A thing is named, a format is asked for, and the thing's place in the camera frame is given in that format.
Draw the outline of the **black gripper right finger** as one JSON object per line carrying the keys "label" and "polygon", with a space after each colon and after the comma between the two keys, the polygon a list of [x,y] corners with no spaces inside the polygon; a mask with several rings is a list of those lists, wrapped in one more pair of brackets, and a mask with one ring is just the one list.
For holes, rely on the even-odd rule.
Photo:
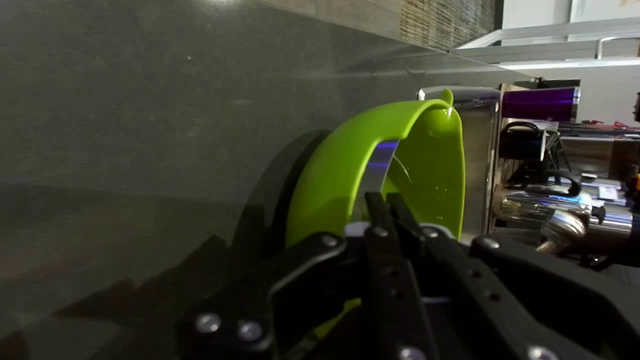
{"label": "black gripper right finger", "polygon": [[417,280],[468,320],[484,360],[640,360],[637,288],[517,241],[461,245],[443,227],[399,230]]}

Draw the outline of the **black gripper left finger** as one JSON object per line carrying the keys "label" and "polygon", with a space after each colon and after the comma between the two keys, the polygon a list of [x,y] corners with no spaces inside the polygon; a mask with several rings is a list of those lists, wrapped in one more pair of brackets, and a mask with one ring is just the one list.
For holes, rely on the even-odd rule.
{"label": "black gripper left finger", "polygon": [[191,304],[180,360],[368,360],[364,236],[316,231]]}

